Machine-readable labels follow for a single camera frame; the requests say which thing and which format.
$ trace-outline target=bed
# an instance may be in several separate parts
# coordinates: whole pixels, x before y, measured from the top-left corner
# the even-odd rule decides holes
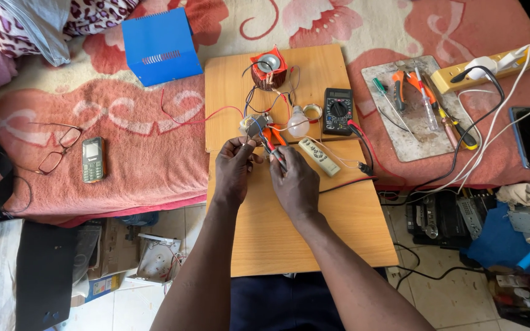
[[[434,56],[443,68],[530,43],[530,20],[517,0],[145,0],[129,19],[178,6],[185,7],[202,63],[216,56],[266,51],[273,44],[284,49],[340,43],[362,127],[381,163],[406,177],[408,187],[445,173],[452,153],[399,162],[360,70],[420,55]],[[29,122],[76,125],[84,129],[83,137],[106,139],[109,176],[96,184],[81,181],[78,143],[48,176],[18,169],[6,210],[37,222],[75,226],[94,217],[205,200],[209,154],[204,125],[175,124],[159,104],[164,90],[166,112],[176,119],[201,120],[204,76],[143,87],[126,65],[120,26],[69,44],[70,64],[55,68],[41,56],[25,56],[18,77],[0,88],[0,143],[16,165],[34,169],[50,151],[62,150],[58,139],[63,129]],[[514,80],[501,79],[507,93]],[[494,90],[488,84],[482,87]],[[462,101],[477,118],[497,103],[497,96],[465,94]],[[530,70],[509,105],[530,105]],[[490,123],[485,120],[478,127],[487,132]],[[495,132],[508,123],[503,112]],[[456,171],[471,155],[460,153]],[[530,180],[511,130],[484,158],[467,184]],[[378,171],[378,176],[378,188],[402,186],[387,173]]]

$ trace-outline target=white tile floor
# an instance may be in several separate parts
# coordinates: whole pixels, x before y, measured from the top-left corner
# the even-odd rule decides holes
[[[450,267],[461,265],[458,254],[438,247],[414,245],[406,230],[404,207],[384,207],[392,239],[410,247],[421,258],[416,269],[439,276]],[[159,223],[147,229],[165,237],[183,240],[181,252],[191,251],[205,216],[205,204],[161,212]],[[402,266],[412,267],[416,259],[396,246]],[[400,276],[388,272],[390,284]],[[405,279],[399,292],[439,330],[447,331],[528,331],[511,321],[499,319],[481,274],[454,271],[440,281],[418,275]],[[163,288],[123,282],[120,289],[73,308],[63,330],[147,331],[163,301]]]

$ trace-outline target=extension socket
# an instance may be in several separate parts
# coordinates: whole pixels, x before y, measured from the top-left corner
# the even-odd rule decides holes
[[[516,52],[517,49],[514,49],[512,51],[500,53],[497,55],[489,56],[494,61],[500,61],[503,57],[505,57],[510,52]],[[441,94],[449,93],[449,92],[455,92],[459,91],[461,89],[470,88],[473,86],[478,86],[480,84],[483,84],[485,82],[489,82],[487,78],[480,78],[480,79],[470,79],[469,77],[466,77],[464,80],[458,82],[458,83],[452,83],[450,80],[457,76],[458,73],[465,70],[465,66],[469,64],[469,62],[453,65],[452,67],[447,67],[443,69],[439,69],[435,71],[431,75],[431,79],[433,83],[435,83],[435,86],[439,90]],[[496,78],[504,78],[510,75],[518,74],[522,70],[522,66],[517,68],[509,68],[506,70],[499,71],[495,76]]]
[[[316,148],[312,140],[304,138],[298,145],[308,154],[326,172],[329,177],[333,177],[339,172],[340,168],[324,152]]]

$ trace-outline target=wooden board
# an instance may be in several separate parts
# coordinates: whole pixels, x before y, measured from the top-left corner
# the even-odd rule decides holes
[[[250,64],[249,57],[256,56],[262,52],[251,54],[225,56],[221,58],[211,58],[205,63],[205,116],[210,116],[217,109],[226,105],[233,105],[244,109],[245,99],[248,92],[254,86],[250,73],[247,71],[241,78],[243,70]],[[343,60],[339,44],[285,49],[281,51],[288,67],[299,65],[301,69],[300,85],[296,90],[295,105],[302,107],[307,104],[317,104],[323,106],[325,89],[351,88],[347,71]],[[289,72],[284,84],[278,89],[280,92],[289,92]],[[292,83],[296,86],[298,82],[297,70],[291,74]],[[251,106],[258,111],[271,107],[277,93],[265,92],[256,89]],[[255,112],[249,108],[247,114]],[[277,100],[271,110],[271,115],[276,123],[285,123],[288,119],[287,106],[281,98]],[[228,108],[220,111],[205,122],[205,150],[219,150],[226,140],[240,136],[239,122],[241,117],[239,112]],[[282,133],[284,137],[292,142],[299,141],[292,137],[287,131]],[[320,137],[320,125],[311,124],[308,135],[318,139]],[[338,135],[323,135],[323,139],[345,139]]]
[[[404,60],[408,69],[414,70],[415,65],[418,66],[419,71],[429,77],[431,72],[435,72],[439,69],[439,65],[435,58],[430,55],[421,56],[414,59]],[[372,94],[373,101],[376,106],[381,109],[387,116],[390,116],[392,121],[403,127],[400,119],[394,113],[394,110],[382,96],[378,89],[373,84],[373,79],[378,78],[382,85],[387,86],[387,95],[390,98],[390,102],[394,105],[394,81],[392,80],[393,74],[397,71],[394,63],[386,63],[376,65],[375,67],[369,67],[361,69],[361,74],[365,83]],[[410,83],[405,82],[403,88],[404,100],[408,104],[401,117],[404,122],[408,125],[410,130],[415,133],[416,139],[406,131],[401,130],[392,124],[384,115],[381,115],[384,126],[392,145],[394,145],[394,151],[398,160],[402,162],[410,162],[420,160],[436,155],[442,155],[451,153],[454,151],[447,135],[443,124],[441,124],[441,116],[437,110],[433,110],[437,122],[439,122],[439,129],[437,131],[431,131],[428,128],[428,120],[426,119],[424,108],[422,105],[422,94],[412,86]],[[451,116],[454,116],[460,120],[462,127],[467,128],[471,125],[469,116],[466,112],[461,109],[457,96],[454,93],[441,95],[442,103],[441,106],[447,110]],[[479,143],[478,133],[475,129],[470,130],[476,141]]]
[[[340,157],[364,160],[357,140],[328,142]],[[349,169],[331,157],[341,170],[330,178],[303,150],[311,167],[320,174],[320,190],[364,177],[358,169]],[[262,153],[256,148],[255,153]],[[208,209],[216,185],[217,151],[210,153]],[[231,275],[251,276],[320,270],[312,252],[283,210],[271,183],[269,162],[256,164],[248,175],[248,193],[237,216],[232,247]],[[320,194],[319,210],[344,242],[372,267],[393,266],[398,257],[371,181],[351,184]]]

